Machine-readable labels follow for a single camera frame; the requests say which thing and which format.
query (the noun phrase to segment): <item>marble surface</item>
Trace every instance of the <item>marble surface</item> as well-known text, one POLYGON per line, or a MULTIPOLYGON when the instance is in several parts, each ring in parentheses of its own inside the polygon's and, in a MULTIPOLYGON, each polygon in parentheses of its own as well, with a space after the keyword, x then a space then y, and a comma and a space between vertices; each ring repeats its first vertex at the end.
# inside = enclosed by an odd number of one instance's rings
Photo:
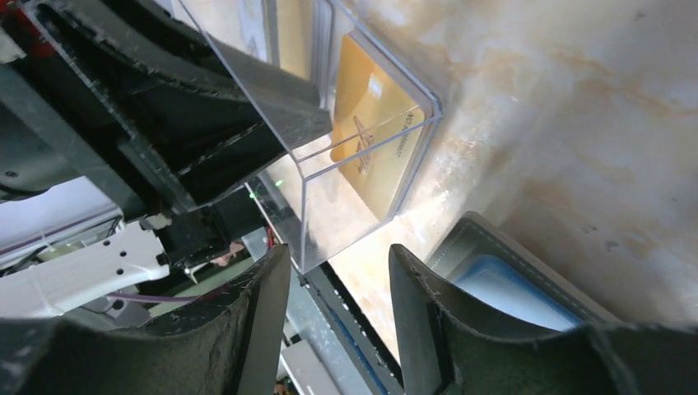
POLYGON ((480 212, 625 320, 698 318, 698 2, 347 2, 444 101, 404 213, 331 260, 397 350, 388 247, 480 212))

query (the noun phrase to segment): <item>blue object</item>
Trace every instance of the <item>blue object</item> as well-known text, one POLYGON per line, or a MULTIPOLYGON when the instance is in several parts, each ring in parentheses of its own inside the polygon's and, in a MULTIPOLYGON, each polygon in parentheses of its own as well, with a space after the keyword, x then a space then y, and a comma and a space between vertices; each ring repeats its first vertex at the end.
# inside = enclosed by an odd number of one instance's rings
POLYGON ((503 260, 491 255, 478 256, 454 284, 495 309, 541 327, 566 331, 582 322, 503 260))

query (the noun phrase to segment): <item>transparent plastic box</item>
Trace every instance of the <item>transparent plastic box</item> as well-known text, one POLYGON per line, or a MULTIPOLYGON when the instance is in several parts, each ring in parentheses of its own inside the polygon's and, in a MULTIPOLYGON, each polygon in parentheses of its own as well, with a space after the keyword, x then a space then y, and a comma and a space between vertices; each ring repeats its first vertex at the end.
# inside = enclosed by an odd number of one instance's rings
POLYGON ((438 99, 340 0, 179 1, 288 152, 248 188, 298 269, 391 221, 438 99))

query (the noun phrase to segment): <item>yellow card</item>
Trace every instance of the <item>yellow card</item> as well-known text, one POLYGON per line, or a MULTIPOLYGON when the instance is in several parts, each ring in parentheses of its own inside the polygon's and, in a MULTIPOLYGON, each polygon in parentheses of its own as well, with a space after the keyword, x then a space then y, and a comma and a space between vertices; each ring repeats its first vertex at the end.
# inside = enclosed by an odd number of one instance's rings
MULTIPOLYGON (((415 100, 345 35, 337 74, 332 141, 335 162, 365 151, 424 121, 415 100)), ((379 221, 388 215, 416 148, 421 128, 339 167, 379 221)))

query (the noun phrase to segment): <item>clear acrylic container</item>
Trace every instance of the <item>clear acrylic container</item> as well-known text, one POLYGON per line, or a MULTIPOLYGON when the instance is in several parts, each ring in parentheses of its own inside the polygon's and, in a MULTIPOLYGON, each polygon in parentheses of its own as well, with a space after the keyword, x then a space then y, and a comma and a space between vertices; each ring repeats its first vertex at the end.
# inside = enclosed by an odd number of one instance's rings
POLYGON ((298 269, 392 220, 438 99, 341 0, 179 1, 289 154, 248 187, 298 269))

